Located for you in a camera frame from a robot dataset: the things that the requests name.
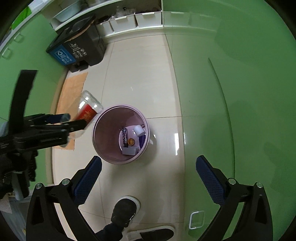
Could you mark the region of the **black dual recycling bin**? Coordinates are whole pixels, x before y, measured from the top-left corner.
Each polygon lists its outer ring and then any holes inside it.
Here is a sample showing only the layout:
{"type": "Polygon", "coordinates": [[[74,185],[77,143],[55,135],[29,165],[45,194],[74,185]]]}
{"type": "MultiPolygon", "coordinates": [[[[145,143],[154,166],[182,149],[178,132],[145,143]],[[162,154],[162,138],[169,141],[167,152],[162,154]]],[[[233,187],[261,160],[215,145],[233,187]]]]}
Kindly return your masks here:
{"type": "Polygon", "coordinates": [[[60,32],[46,52],[72,73],[99,64],[106,44],[95,25],[95,15],[76,21],[60,32]]]}

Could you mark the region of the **white storage box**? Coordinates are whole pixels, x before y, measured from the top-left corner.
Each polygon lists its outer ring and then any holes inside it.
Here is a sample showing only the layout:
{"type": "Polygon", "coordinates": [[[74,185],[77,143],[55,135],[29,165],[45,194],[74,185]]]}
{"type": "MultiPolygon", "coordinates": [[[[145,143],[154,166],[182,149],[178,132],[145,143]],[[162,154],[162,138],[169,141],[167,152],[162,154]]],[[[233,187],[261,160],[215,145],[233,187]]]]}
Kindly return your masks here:
{"type": "Polygon", "coordinates": [[[140,28],[157,27],[162,24],[162,11],[138,13],[135,18],[140,28]]]}
{"type": "Polygon", "coordinates": [[[137,27],[135,16],[128,15],[119,18],[114,18],[109,20],[114,32],[122,32],[127,30],[132,30],[137,27]]]}

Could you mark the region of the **pink round trash bin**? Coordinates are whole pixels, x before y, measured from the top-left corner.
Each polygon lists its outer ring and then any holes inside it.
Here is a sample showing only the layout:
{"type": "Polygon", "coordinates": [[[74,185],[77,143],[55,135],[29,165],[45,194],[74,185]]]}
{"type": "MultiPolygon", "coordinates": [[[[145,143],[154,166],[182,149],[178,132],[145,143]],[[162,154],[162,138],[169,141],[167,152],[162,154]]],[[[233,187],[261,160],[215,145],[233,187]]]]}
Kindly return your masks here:
{"type": "Polygon", "coordinates": [[[114,105],[104,110],[92,130],[98,156],[115,165],[131,163],[146,151],[150,140],[147,119],[135,107],[114,105]]]}

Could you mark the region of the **white open shelf unit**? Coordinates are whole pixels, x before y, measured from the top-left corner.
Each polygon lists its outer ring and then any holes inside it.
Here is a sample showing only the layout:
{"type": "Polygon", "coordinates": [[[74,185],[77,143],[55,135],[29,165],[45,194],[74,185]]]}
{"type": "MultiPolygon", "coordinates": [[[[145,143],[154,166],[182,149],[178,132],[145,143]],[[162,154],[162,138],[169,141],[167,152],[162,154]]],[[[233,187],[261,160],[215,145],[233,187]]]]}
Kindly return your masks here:
{"type": "Polygon", "coordinates": [[[161,10],[162,1],[33,1],[32,14],[41,14],[58,32],[71,22],[95,14],[97,18],[113,16],[117,11],[133,9],[134,12],[161,10]]]}

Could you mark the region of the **orange floor mat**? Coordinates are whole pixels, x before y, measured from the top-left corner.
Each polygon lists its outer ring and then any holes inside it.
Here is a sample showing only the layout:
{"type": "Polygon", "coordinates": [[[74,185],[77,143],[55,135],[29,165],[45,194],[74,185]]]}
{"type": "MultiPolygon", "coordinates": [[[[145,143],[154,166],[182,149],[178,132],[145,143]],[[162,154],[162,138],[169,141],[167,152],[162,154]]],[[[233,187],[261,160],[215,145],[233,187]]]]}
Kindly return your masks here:
{"type": "Polygon", "coordinates": [[[71,118],[76,116],[87,75],[88,72],[85,72],[65,79],[57,102],[56,114],[68,113],[71,118]]]}

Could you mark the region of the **black left shoe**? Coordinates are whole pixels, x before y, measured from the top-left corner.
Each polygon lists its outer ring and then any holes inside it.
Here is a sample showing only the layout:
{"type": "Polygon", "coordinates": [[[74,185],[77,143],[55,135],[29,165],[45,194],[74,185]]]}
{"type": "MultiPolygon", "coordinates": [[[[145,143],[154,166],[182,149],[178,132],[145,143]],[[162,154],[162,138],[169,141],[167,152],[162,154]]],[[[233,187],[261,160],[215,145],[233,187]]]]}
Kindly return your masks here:
{"type": "Polygon", "coordinates": [[[115,204],[111,222],[126,228],[140,210],[140,201],[133,196],[124,196],[115,204]]]}

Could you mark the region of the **clear plastic bottle red label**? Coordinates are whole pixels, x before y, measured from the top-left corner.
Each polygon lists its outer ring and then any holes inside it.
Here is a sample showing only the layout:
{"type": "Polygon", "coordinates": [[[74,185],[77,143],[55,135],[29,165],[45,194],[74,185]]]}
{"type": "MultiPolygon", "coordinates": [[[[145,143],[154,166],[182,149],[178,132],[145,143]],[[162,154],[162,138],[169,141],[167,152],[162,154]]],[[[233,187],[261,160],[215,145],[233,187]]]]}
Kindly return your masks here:
{"type": "Polygon", "coordinates": [[[69,138],[74,140],[81,137],[89,124],[103,111],[102,104],[88,91],[84,90],[67,108],[70,121],[85,120],[86,127],[83,130],[70,133],[69,138]]]}

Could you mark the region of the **green cabinet front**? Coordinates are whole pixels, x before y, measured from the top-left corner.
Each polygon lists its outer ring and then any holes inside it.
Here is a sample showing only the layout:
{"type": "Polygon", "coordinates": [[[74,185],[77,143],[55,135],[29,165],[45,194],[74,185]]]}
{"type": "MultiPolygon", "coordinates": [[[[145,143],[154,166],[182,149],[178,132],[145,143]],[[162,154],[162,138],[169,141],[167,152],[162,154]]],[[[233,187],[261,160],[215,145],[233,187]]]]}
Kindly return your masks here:
{"type": "Polygon", "coordinates": [[[185,145],[182,240],[219,206],[195,169],[204,155],[239,183],[263,184],[281,240],[295,217],[295,1],[164,1],[185,145]]]}

